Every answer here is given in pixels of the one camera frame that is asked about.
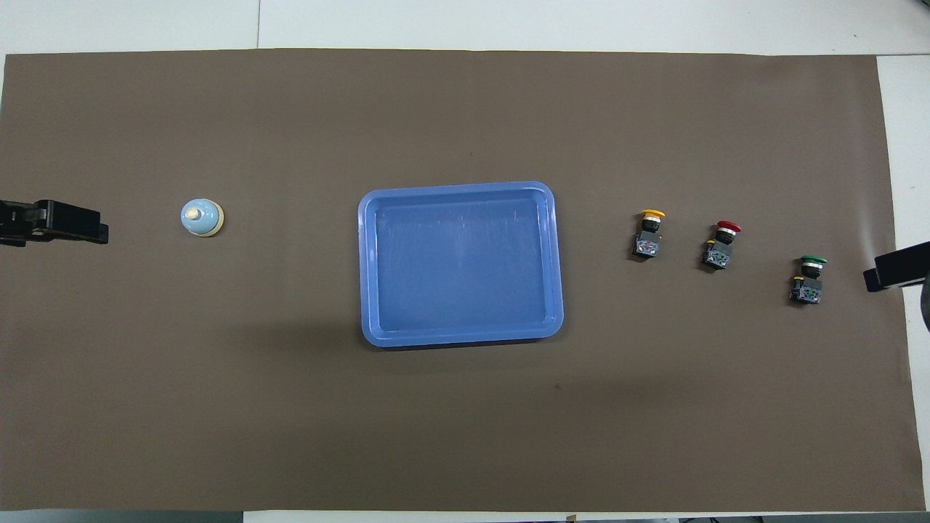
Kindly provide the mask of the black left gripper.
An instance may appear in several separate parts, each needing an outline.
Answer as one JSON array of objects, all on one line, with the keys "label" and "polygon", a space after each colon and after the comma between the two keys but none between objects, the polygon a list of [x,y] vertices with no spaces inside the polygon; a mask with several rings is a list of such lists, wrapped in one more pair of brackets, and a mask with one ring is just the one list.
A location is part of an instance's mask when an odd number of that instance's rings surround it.
[{"label": "black left gripper", "polygon": [[1,245],[25,247],[29,242],[47,243],[44,228],[38,222],[47,218],[47,232],[57,239],[109,243],[109,225],[102,213],[56,200],[42,205],[1,200]]}]

